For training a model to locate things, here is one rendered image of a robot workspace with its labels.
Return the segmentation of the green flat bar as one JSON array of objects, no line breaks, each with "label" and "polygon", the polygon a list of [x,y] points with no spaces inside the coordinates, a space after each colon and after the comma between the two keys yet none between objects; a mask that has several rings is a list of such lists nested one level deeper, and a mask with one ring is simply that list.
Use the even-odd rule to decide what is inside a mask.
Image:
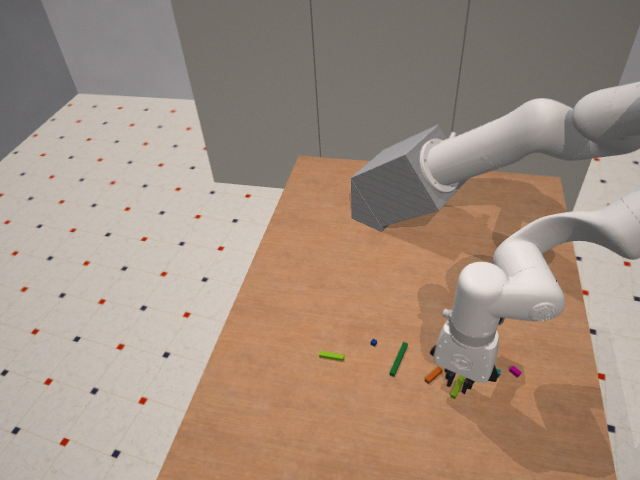
[{"label": "green flat bar", "polygon": [[402,344],[402,346],[401,346],[401,348],[399,350],[399,353],[398,353],[398,355],[397,355],[397,357],[395,359],[395,362],[394,362],[394,364],[393,364],[393,366],[391,368],[391,371],[390,371],[390,374],[389,374],[390,376],[393,376],[393,377],[395,376],[395,374],[397,372],[397,369],[398,369],[398,367],[399,367],[399,365],[401,363],[401,360],[402,360],[402,358],[404,356],[404,353],[405,353],[407,347],[408,347],[408,343],[403,342],[403,344]]}]

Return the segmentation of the small magenta block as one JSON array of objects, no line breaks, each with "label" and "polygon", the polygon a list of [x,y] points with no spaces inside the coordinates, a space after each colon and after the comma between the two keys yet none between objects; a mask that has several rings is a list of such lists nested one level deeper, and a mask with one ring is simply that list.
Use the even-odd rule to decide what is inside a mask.
[{"label": "small magenta block", "polygon": [[518,370],[515,366],[512,366],[512,367],[509,369],[509,372],[511,372],[511,373],[512,373],[514,376],[516,376],[517,378],[518,378],[518,377],[521,375],[521,373],[522,373],[522,372],[521,372],[520,370]]}]

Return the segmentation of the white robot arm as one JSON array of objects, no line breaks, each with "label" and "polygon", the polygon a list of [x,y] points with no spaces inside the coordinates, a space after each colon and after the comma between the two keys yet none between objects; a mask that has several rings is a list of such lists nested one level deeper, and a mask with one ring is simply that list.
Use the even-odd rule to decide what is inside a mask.
[{"label": "white robot arm", "polygon": [[[422,174],[440,193],[532,153],[568,161],[632,153],[640,149],[640,82],[592,92],[574,109],[551,99],[530,100],[455,136],[452,132],[445,142],[432,139],[420,152]],[[467,265],[459,275],[452,310],[442,314],[452,336],[463,345],[483,347],[505,318],[547,321],[560,315],[565,297],[542,254],[571,241],[639,259],[640,186],[597,211],[539,218],[504,240],[493,264]]]}]

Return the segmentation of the lime green rod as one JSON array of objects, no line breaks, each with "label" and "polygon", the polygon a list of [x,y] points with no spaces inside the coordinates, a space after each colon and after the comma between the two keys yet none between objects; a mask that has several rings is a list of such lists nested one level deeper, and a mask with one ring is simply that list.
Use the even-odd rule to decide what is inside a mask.
[{"label": "lime green rod", "polygon": [[454,386],[454,389],[453,389],[453,391],[451,393],[451,396],[450,396],[451,398],[456,399],[457,394],[458,394],[458,392],[459,392],[459,390],[461,388],[461,385],[462,385],[462,383],[464,381],[464,378],[465,378],[464,376],[459,375],[459,378],[458,378],[458,380],[457,380],[457,382],[456,382],[456,384]]},{"label": "lime green rod", "polygon": [[325,359],[331,359],[331,360],[337,360],[337,361],[344,361],[344,355],[343,354],[337,354],[337,353],[331,353],[331,352],[325,352],[325,351],[320,351],[319,358],[325,358]]}]

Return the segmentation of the orange rod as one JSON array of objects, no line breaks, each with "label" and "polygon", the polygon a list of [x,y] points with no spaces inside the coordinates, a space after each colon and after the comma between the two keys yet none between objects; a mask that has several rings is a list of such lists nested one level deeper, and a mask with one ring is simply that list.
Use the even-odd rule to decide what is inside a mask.
[{"label": "orange rod", "polygon": [[431,383],[437,376],[439,376],[442,373],[442,369],[440,367],[437,367],[432,373],[430,373],[426,378],[425,378],[425,382],[427,384]]}]

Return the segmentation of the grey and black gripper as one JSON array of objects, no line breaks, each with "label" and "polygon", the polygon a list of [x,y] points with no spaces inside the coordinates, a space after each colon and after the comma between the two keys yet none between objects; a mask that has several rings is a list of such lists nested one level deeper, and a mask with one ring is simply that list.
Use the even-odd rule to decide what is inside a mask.
[{"label": "grey and black gripper", "polygon": [[499,347],[498,331],[496,331],[495,339],[488,345],[469,347],[461,344],[452,336],[448,322],[449,320],[444,324],[437,344],[430,351],[434,361],[445,368],[445,379],[448,379],[447,387],[451,387],[456,373],[466,377],[462,388],[463,394],[467,389],[471,390],[474,382],[496,382],[498,379],[495,367]]}]

